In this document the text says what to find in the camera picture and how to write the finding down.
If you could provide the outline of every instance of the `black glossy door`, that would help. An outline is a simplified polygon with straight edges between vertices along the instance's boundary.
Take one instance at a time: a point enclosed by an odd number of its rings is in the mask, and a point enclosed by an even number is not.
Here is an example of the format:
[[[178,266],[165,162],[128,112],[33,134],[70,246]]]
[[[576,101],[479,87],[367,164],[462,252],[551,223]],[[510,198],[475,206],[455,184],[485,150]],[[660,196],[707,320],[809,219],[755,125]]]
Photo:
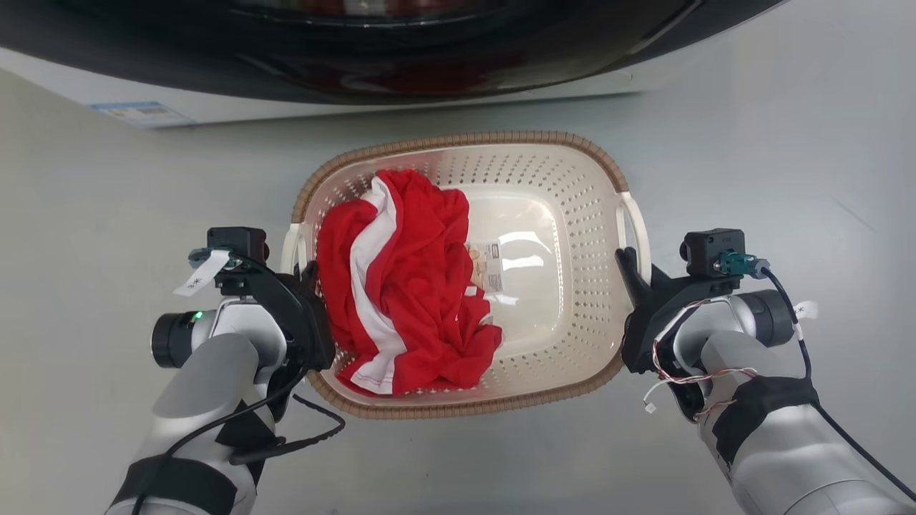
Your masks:
[[[509,93],[611,71],[777,3],[0,0],[0,46],[207,93],[326,104],[416,103]]]

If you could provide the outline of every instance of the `laundry basket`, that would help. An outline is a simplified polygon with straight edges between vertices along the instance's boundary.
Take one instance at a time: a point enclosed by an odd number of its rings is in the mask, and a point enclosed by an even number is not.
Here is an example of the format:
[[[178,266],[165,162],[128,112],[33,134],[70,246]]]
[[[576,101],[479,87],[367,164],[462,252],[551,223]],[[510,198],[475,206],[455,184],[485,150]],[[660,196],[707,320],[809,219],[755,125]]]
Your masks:
[[[415,139],[347,152],[309,178],[293,208],[281,269],[315,259],[328,210],[359,198],[379,170],[413,169],[470,204],[468,243],[494,248],[499,280],[485,286],[503,344],[471,389],[370,396],[337,379],[353,359],[338,349],[312,386],[334,407],[372,419],[440,418],[513,410],[593,391],[621,367],[633,310],[615,250],[638,250],[649,281],[646,228],[615,162],[594,143],[558,132]]]

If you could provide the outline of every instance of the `basket rim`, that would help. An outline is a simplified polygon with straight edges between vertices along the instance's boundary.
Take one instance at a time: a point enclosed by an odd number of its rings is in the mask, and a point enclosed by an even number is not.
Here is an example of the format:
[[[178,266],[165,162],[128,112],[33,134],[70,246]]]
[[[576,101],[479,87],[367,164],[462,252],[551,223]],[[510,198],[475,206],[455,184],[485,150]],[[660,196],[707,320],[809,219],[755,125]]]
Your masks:
[[[442,137],[424,137],[411,139],[399,143],[389,143],[374,147],[359,148],[336,156],[324,163],[305,182],[299,193],[299,198],[293,206],[291,222],[301,224],[305,219],[305,212],[309,202],[318,188],[336,171],[352,164],[379,159],[410,152],[433,150],[436,148],[471,147],[480,145],[506,145],[506,144],[540,144],[559,145],[573,148],[593,159],[607,174],[608,179],[619,192],[629,192],[627,180],[623,172],[607,153],[592,141],[568,132],[557,131],[498,131],[464,133]],[[431,406],[373,406],[363,404],[337,393],[331,384],[320,372],[312,371],[308,378],[312,387],[327,400],[334,408],[363,419],[377,420],[415,420],[461,417],[485,413],[498,413],[501,411],[518,410],[556,400],[566,400],[578,397],[601,388],[610,381],[623,366],[623,360],[618,352],[614,358],[595,375],[571,385],[547,389],[536,393],[528,393],[505,397],[503,399],[475,400],[446,405]]]

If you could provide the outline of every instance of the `gray floor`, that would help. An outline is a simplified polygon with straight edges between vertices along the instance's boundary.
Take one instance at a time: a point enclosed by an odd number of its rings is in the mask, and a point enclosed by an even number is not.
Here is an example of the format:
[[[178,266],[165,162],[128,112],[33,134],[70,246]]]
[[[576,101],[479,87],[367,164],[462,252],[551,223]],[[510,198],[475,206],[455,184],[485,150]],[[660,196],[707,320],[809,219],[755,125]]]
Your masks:
[[[795,0],[659,93],[161,132],[0,73],[0,511],[104,509],[169,380],[148,329],[215,300],[170,294],[207,227],[263,227],[279,249],[300,186],[335,154],[508,128],[604,147],[669,272],[682,271],[685,232],[743,228],[796,301],[821,304],[805,333],[823,404],[916,484],[914,19],[907,0]],[[351,419],[270,463],[256,512],[735,513],[670,396],[642,410],[651,383],[622,375],[584,398],[463,420]],[[280,428],[326,426],[294,409]]]

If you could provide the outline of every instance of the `white stripe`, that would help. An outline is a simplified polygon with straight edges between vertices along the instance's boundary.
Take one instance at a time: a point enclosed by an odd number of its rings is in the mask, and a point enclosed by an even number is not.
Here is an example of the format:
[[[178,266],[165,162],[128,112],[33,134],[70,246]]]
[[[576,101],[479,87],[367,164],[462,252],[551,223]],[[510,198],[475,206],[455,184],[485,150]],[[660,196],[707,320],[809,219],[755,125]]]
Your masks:
[[[395,356],[407,352],[407,347],[391,319],[380,312],[366,295],[365,274],[394,235],[398,225],[398,212],[391,198],[391,191],[378,177],[372,179],[372,190],[363,196],[363,200],[373,204],[378,210],[378,215],[359,233],[350,247],[351,287],[356,315],[378,347],[378,354],[372,361],[359,367],[350,380],[356,386],[371,392],[391,394],[395,376]]]

